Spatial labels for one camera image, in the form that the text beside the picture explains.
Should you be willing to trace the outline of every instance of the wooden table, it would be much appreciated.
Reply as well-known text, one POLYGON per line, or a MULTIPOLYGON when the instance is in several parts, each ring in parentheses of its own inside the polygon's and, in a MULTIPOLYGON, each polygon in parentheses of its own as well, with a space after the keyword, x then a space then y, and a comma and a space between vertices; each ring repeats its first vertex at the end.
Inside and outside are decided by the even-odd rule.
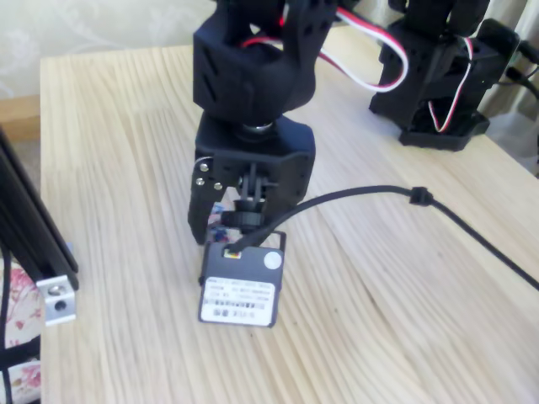
MULTIPOLYGON (((350 43, 376 79, 373 44, 350 43)), ((539 293, 452 222, 401 196, 309 210, 288 232, 272 329, 197 321, 202 248, 187 225, 200 109, 190 47, 45 59, 42 190, 75 245, 77 320, 43 334, 45 403, 532 403, 539 293)), ((485 136, 402 147, 371 93, 325 62, 289 114, 318 156, 308 198, 428 186, 539 278, 539 186, 485 136)))

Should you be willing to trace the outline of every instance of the black aluminum profile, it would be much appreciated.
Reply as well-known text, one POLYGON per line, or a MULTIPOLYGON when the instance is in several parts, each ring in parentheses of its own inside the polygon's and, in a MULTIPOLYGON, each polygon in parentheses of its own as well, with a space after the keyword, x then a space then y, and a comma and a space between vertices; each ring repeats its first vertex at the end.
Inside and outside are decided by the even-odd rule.
POLYGON ((1 128, 0 242, 34 283, 66 275, 78 290, 77 263, 1 128))

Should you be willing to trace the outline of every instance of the label sticker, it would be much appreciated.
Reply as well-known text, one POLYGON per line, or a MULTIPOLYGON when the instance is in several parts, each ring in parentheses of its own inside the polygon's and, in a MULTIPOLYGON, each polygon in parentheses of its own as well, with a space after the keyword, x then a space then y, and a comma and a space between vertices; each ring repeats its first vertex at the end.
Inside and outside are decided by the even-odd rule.
POLYGON ((274 301, 273 284, 212 276, 205 281, 200 319, 267 327, 274 301))

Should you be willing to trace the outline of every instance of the black plastic part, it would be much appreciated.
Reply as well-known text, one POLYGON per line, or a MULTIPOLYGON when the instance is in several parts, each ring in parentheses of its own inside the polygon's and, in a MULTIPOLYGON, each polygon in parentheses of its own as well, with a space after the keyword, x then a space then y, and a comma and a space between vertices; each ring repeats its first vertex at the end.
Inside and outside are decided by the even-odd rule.
POLYGON ((314 64, 337 11, 335 1, 218 0, 213 15, 195 32, 194 101, 208 114, 260 126, 306 104, 315 90, 314 64), (280 38, 283 50, 242 43, 250 25, 280 38))
POLYGON ((412 195, 410 196, 410 204, 417 206, 431 206, 435 201, 433 194, 425 187, 412 188, 412 195))
POLYGON ((406 13, 408 0, 388 0, 389 7, 399 13, 406 13))
POLYGON ((405 130, 398 139, 404 146, 459 152, 464 150, 474 136, 484 134, 490 126, 490 121, 479 112, 472 115, 469 120, 461 120, 460 123, 462 128, 456 128, 453 133, 462 133, 464 134, 463 136, 455 136, 445 132, 432 133, 405 130))
POLYGON ((260 143, 248 143, 234 135, 235 125, 202 115, 195 141, 195 164, 191 182, 189 225, 195 240, 205 242, 208 218, 213 205, 221 201, 228 187, 241 193, 240 178, 255 166, 256 176, 266 178, 264 223, 297 205, 307 192, 316 155, 311 128, 280 117, 270 130, 272 136, 260 143), (208 171, 200 170, 205 163, 208 171), (204 185, 197 185, 202 179, 204 185), (217 190, 216 183, 221 184, 217 190))
MULTIPOLYGON (((405 146, 462 150, 473 136, 488 128, 488 120, 477 108, 486 91, 503 75, 518 47, 519 36, 492 19, 483 22, 478 37, 472 40, 472 69, 451 124, 438 133, 428 102, 433 102, 436 115, 443 122, 469 63, 466 48, 454 36, 434 41, 418 35, 407 29, 403 21, 392 25, 390 31, 407 51, 410 72, 399 88, 374 96, 372 112, 388 117, 403 130, 400 141, 405 146)), ((394 81, 402 69, 400 60, 384 47, 380 61, 384 64, 381 84, 394 81)))
POLYGON ((222 212, 221 224, 243 233, 253 231, 264 225, 264 215, 259 212, 226 211, 222 212))

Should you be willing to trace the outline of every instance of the wall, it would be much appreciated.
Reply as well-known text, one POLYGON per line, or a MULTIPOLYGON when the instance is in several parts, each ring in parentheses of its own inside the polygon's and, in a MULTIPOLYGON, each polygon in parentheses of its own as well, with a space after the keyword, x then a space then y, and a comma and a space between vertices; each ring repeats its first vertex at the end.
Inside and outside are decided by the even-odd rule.
POLYGON ((0 0, 0 99, 37 94, 43 56, 182 45, 209 0, 0 0))

